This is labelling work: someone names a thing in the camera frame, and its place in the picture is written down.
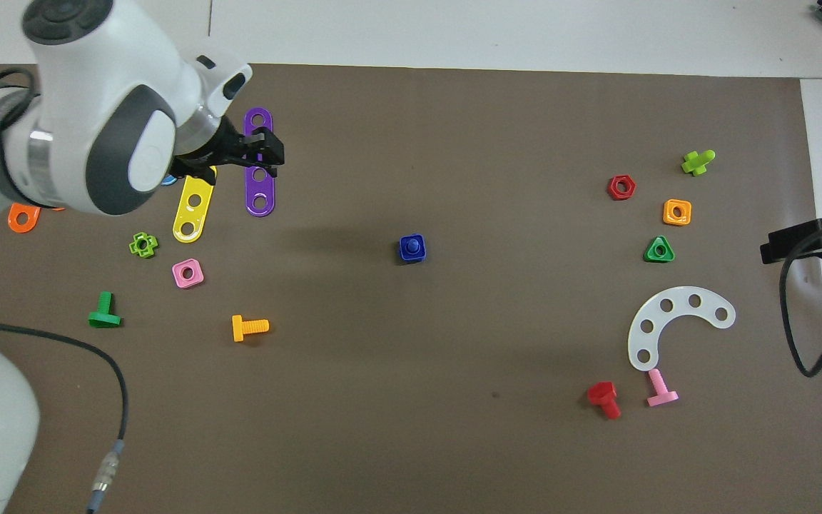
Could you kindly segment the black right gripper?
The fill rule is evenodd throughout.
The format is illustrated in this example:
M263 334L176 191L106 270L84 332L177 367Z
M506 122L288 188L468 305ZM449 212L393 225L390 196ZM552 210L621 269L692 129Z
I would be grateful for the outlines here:
M283 146L269 146L275 139L268 127L257 127L247 133L239 133L232 121L223 118L218 130L208 142L195 151L173 157L168 175L177 179L196 178L209 186L216 185L213 166L235 165L240 167L280 167L286 162Z

